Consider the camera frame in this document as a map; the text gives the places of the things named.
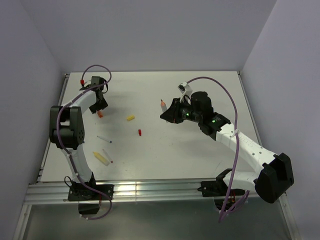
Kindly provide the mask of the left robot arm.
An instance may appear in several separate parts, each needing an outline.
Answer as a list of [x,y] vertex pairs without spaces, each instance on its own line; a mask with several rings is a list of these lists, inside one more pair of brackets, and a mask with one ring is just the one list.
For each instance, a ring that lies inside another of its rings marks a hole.
[[71,169],[71,181],[74,184],[82,184],[79,194],[86,200],[95,198],[98,188],[91,183],[94,174],[89,168],[83,150],[83,114],[87,110],[95,114],[108,106],[104,97],[104,89],[108,88],[107,80],[93,76],[90,83],[83,86],[77,96],[69,102],[50,108],[49,140],[64,154]]

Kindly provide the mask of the orange clear marker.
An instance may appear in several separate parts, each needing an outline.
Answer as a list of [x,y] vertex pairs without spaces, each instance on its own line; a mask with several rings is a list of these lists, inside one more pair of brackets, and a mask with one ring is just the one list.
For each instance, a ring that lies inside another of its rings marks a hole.
[[163,113],[167,111],[167,105],[162,99],[160,100],[160,107]]

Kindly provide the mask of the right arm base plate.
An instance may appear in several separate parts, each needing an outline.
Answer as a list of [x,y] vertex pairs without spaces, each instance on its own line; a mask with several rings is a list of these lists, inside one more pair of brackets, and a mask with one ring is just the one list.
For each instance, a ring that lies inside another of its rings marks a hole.
[[222,180],[201,181],[197,188],[204,198],[206,197],[225,197],[228,186]]

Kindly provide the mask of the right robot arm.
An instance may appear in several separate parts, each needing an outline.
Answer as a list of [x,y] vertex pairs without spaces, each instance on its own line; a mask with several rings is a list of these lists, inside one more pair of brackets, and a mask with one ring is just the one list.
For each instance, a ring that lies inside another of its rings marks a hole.
[[205,91],[193,93],[190,100],[174,98],[170,107],[162,104],[161,108],[161,119],[172,124],[197,123],[202,133],[237,153],[253,169],[244,172],[228,168],[214,181],[201,182],[198,191],[203,197],[222,197],[229,193],[235,197],[254,191],[272,204],[294,184],[290,157],[267,150],[239,132],[228,118],[214,111]]

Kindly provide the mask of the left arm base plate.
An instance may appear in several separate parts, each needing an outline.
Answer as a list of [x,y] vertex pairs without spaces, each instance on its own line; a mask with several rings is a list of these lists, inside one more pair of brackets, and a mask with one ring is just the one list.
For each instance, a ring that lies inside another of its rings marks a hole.
[[[93,187],[97,191],[104,193],[110,199],[113,198],[114,185],[113,184],[98,184]],[[108,198],[100,193],[92,191],[87,187],[84,187],[82,184],[76,184],[69,189],[67,200],[69,202],[78,202],[78,201],[107,201]]]

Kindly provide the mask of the orange marker cap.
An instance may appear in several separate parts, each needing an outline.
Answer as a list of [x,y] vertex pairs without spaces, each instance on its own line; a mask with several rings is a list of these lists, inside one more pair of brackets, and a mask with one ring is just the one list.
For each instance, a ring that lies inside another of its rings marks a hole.
[[98,111],[97,114],[98,114],[99,118],[102,118],[102,117],[103,117],[102,112]]

